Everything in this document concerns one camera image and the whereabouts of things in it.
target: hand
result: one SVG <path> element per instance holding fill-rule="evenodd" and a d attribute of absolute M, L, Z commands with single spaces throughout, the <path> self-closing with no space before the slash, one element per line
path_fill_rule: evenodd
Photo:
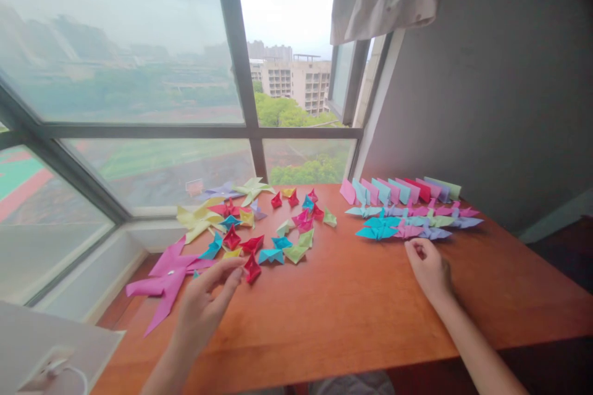
<path fill-rule="evenodd" d="M 451 267 L 428 239 L 416 238 L 405 244 L 416 281 L 434 306 L 455 299 L 451 282 Z"/>
<path fill-rule="evenodd" d="M 206 347 L 241 283 L 244 264 L 239 257 L 223 259 L 187 286 L 171 341 L 176 354 L 194 361 Z M 214 298 L 212 291 L 219 285 L 224 287 Z"/>

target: blue origami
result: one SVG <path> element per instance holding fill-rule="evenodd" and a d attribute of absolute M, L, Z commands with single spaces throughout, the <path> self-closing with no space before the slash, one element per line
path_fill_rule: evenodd
<path fill-rule="evenodd" d="M 271 262 L 274 262 L 275 260 L 280 262 L 281 264 L 284 264 L 284 252 L 282 250 L 278 250 L 278 249 L 267 250 L 267 249 L 265 249 L 265 250 L 259 251 L 258 264 L 261 264 L 262 262 L 265 262 L 265 261 L 269 261 L 271 263 Z"/>

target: green origami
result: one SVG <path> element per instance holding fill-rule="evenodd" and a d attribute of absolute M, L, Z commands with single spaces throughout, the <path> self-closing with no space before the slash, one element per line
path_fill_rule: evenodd
<path fill-rule="evenodd" d="M 251 178 L 245 182 L 243 186 L 236 186 L 233 188 L 233 190 L 245 195 L 245 200 L 243 201 L 243 204 L 241 204 L 242 207 L 251 204 L 262 191 L 274 192 L 274 188 L 271 185 L 261 183 L 261 180 L 262 178 Z"/>

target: purple origami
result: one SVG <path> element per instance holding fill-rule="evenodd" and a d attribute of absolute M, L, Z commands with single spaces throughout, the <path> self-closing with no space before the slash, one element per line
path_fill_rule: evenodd
<path fill-rule="evenodd" d="M 177 293 L 183 284 L 185 275 L 193 274 L 194 270 L 208 268 L 216 264 L 215 260 L 200 259 L 198 255 L 181 255 L 185 245 L 185 235 L 175 244 L 170 245 L 145 279 L 128 284 L 125 287 L 127 296 L 160 296 L 161 301 L 144 336 L 154 330 L 169 314 Z"/>

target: window pane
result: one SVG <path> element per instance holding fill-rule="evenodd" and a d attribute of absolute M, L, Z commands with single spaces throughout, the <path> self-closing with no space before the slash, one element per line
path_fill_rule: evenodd
<path fill-rule="evenodd" d="M 135 215 L 198 205 L 202 190 L 255 176 L 247 139 L 82 139 L 68 149 Z"/>
<path fill-rule="evenodd" d="M 0 0 L 0 68 L 44 120 L 243 123 L 220 0 Z"/>
<path fill-rule="evenodd" d="M 24 304 L 112 226 L 28 150 L 0 152 L 0 299 Z"/>
<path fill-rule="evenodd" d="M 347 139 L 264 139 L 272 185 L 340 183 L 356 141 Z"/>
<path fill-rule="evenodd" d="M 332 3 L 241 0 L 262 127 L 310 127 L 337 120 L 324 101 L 306 104 L 307 92 L 329 92 Z"/>

